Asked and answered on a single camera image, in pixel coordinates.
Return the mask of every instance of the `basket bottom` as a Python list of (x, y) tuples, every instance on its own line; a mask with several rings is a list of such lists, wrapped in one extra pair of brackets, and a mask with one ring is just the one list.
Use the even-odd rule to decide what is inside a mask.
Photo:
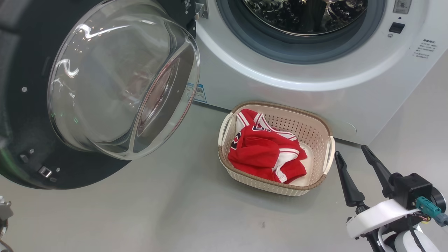
[(295, 179), (289, 184), (292, 186), (307, 187), (310, 185), (311, 171), (313, 169), (313, 151), (308, 145), (304, 143), (300, 143), (300, 147), (305, 150), (305, 153), (308, 156), (306, 159), (300, 160), (302, 165), (305, 167), (306, 175)]

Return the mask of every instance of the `washing machine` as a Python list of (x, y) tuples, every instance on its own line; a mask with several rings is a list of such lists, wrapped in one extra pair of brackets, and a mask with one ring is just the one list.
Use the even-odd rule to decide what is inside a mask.
[(39, 189), (90, 185), (162, 145), (193, 100), (290, 105), (368, 143), (446, 50), (442, 7), (0, 1), (0, 174)]
[(448, 46), (439, 0), (203, 3), (196, 100), (300, 108), (359, 144), (375, 138)]

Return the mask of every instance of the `qr code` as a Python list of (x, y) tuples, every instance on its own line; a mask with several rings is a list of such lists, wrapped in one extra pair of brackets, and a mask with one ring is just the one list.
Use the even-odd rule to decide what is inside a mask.
[(185, 9), (190, 8), (190, 0), (185, 0)]

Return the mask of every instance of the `washing machine door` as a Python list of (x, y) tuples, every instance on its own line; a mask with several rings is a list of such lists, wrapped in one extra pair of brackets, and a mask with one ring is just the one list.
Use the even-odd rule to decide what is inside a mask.
[(163, 144), (198, 84), (194, 15), (189, 0), (1, 2), (0, 173), (82, 187)]

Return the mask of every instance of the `teal connector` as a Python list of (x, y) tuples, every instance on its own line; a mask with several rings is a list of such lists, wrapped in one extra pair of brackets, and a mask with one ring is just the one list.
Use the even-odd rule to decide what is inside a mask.
[(415, 201), (415, 207), (420, 209), (424, 214), (429, 215), (431, 218), (435, 218), (442, 212), (438, 206), (434, 205), (429, 199), (425, 197), (418, 197)]

